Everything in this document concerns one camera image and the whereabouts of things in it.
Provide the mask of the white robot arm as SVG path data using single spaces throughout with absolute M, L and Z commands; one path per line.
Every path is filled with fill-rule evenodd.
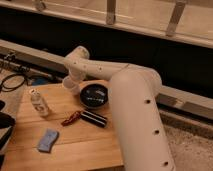
M 157 71 L 130 63 L 91 60 L 76 47 L 63 60 L 70 80 L 86 75 L 108 82 L 108 101 L 126 171 L 176 171 L 155 97 L 162 88 Z

